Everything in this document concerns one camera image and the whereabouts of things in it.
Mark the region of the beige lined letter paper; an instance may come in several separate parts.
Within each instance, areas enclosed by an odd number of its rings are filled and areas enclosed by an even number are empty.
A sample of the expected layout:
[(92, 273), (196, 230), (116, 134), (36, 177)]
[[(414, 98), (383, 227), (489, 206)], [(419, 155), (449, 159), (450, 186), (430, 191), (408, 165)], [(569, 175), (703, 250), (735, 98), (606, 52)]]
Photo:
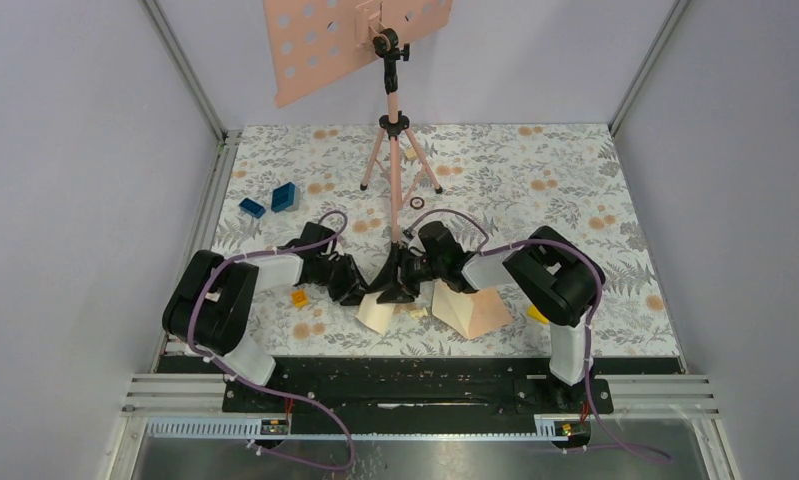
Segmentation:
[(384, 335), (394, 316), (397, 305), (395, 303), (379, 304), (379, 293), (365, 294), (358, 308), (355, 318), (367, 329)]

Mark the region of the tan paper envelope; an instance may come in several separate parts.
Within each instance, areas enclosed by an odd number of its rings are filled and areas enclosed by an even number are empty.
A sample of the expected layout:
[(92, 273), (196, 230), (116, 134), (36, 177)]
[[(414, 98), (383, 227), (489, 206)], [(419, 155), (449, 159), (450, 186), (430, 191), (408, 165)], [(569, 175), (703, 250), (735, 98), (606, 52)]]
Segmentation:
[(432, 315), (467, 340), (512, 322), (511, 313), (495, 288), (457, 293), (440, 280), (434, 283)]

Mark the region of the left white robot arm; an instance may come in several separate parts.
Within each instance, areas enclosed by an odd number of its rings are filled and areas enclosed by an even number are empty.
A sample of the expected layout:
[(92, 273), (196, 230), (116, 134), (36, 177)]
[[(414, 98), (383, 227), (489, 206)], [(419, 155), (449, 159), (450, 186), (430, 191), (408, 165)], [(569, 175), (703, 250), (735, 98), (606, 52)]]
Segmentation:
[(338, 237), (335, 230), (308, 222), (299, 237), (268, 255), (227, 261), (210, 250), (197, 251), (163, 311), (163, 330), (247, 380), (247, 398), (257, 408), (276, 409), (286, 387), (272, 375), (275, 359), (247, 333), (254, 295), (313, 284), (342, 306), (360, 305), (368, 284), (353, 257), (337, 250)]

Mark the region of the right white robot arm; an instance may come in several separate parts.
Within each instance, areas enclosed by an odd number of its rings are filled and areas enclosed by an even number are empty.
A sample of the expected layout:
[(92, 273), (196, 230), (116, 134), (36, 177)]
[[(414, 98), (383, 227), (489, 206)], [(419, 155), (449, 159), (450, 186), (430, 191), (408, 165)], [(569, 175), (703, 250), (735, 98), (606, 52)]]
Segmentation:
[(463, 249), (440, 221), (423, 225), (420, 253), (404, 242), (391, 245), (388, 260), (368, 287), (377, 302), (408, 303), (420, 285), (440, 281), (456, 294), (515, 284), (550, 323), (550, 402), (572, 412), (588, 398), (584, 379), (592, 367), (587, 326), (602, 296), (605, 276), (581, 250), (549, 226), (528, 239), (488, 251)]

